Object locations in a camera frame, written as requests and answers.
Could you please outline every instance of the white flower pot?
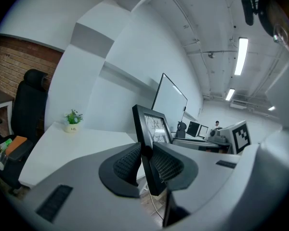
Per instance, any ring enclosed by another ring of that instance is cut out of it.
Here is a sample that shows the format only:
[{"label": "white flower pot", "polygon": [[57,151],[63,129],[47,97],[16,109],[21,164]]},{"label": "white flower pot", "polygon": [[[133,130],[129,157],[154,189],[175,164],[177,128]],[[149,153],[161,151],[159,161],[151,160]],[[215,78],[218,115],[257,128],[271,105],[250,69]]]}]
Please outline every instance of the white flower pot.
[{"label": "white flower pot", "polygon": [[67,133],[76,133],[79,130],[79,123],[78,124],[68,124],[64,127],[64,131]]}]

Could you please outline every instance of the chair headrest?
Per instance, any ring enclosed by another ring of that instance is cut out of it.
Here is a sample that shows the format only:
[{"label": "chair headrest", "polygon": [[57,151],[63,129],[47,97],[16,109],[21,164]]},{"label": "chair headrest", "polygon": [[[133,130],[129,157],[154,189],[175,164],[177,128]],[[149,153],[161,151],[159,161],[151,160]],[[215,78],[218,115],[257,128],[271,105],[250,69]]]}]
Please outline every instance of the chair headrest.
[{"label": "chair headrest", "polygon": [[24,81],[26,84],[32,86],[35,89],[44,90],[42,84],[46,75],[47,75],[46,73],[41,72],[39,70],[30,69],[25,73]]}]

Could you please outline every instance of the whiteboard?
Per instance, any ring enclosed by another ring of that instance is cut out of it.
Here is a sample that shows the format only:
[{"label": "whiteboard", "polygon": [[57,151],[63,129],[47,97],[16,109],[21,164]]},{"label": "whiteboard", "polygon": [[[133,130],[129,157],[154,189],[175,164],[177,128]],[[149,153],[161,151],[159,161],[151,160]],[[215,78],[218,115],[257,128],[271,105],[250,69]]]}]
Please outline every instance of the whiteboard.
[{"label": "whiteboard", "polygon": [[182,121],[186,104],[187,98],[167,75],[163,74],[152,110],[165,115],[171,132],[177,131],[177,125],[179,121]]}]

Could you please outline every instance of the person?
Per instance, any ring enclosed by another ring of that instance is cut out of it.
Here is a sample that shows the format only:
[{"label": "person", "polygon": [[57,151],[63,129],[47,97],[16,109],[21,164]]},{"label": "person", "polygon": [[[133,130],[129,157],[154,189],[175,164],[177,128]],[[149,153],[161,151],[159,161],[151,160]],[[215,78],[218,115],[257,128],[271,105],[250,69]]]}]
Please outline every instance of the person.
[{"label": "person", "polygon": [[212,130],[214,130],[214,129],[216,129],[216,128],[219,128],[219,127],[220,127],[219,124],[220,124],[220,122],[219,122],[219,121],[216,121],[216,122],[215,122],[215,125],[212,127]]}]

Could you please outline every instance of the desk leg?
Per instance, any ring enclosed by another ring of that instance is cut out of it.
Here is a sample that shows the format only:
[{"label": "desk leg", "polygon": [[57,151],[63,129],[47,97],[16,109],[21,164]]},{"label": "desk leg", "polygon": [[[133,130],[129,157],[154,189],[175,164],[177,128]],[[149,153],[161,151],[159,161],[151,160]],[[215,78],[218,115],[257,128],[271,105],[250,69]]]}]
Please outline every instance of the desk leg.
[{"label": "desk leg", "polygon": [[8,124],[9,124],[9,132],[10,135],[13,134],[12,128],[11,128],[11,118],[12,118],[12,101],[8,102],[9,104],[7,105],[8,107]]}]

